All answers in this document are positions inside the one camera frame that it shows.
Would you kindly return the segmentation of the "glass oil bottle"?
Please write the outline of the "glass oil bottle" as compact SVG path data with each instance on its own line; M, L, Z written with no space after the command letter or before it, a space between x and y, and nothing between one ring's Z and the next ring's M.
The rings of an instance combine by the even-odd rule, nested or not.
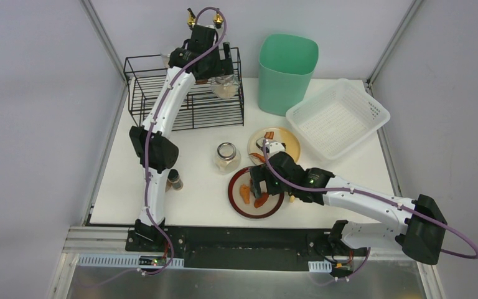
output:
M216 12L213 18L213 24L216 29L223 29L224 18L220 12Z
M192 30L193 27L196 24L196 16L195 16L195 14L194 14L194 12L192 11L191 8L187 8L187 12L188 12L188 15L189 15L188 19L187 19L187 25L190 28L190 30Z

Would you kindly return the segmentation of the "silver lid bead jar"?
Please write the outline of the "silver lid bead jar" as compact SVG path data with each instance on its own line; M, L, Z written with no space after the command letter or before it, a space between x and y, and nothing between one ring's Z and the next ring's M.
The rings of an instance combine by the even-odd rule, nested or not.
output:
M164 67L168 69L170 67L169 61L170 61L171 51L169 50L162 51L160 53L160 56L161 56Z

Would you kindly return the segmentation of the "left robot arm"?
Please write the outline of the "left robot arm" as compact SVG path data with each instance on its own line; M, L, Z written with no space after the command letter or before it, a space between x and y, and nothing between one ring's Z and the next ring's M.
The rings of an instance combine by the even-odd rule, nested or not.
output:
M164 196L167 176L179 156L179 148L169 135L182 102L196 81L233 74L226 32L225 26L193 26L190 38L169 56L163 86L151 112L142 125L132 126L129 131L145 181L143 204L134 231L153 243L167 239L162 228Z

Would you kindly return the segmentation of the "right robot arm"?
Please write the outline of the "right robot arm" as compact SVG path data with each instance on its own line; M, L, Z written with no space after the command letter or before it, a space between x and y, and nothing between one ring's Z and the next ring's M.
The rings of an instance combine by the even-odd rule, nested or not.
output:
M360 189L325 169L303 169L285 152L276 153L268 161L269 164L250 168L250 189L257 199L263 193L261 185L265 184L269 195L287 193L305 203L356 212L374 222L338 220L331 228L331 241L351 249L401 250L417 262L438 263L446 220L432 197L386 197Z

